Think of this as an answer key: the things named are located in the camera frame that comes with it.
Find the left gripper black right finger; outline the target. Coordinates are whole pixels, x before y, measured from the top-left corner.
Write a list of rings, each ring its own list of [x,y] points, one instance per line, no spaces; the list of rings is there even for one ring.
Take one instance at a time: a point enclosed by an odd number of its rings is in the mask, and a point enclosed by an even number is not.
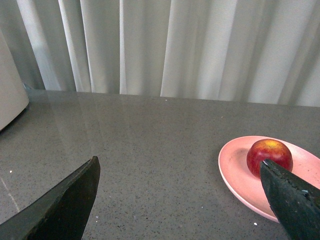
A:
[[[291,240],[320,238],[320,190],[270,159],[260,163],[268,203]]]

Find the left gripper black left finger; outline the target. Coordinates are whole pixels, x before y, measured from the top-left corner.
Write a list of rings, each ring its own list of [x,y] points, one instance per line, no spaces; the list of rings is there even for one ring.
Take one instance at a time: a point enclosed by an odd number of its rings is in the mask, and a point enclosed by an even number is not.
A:
[[[2,240],[80,240],[94,205],[101,167],[93,156],[34,203],[0,225]]]

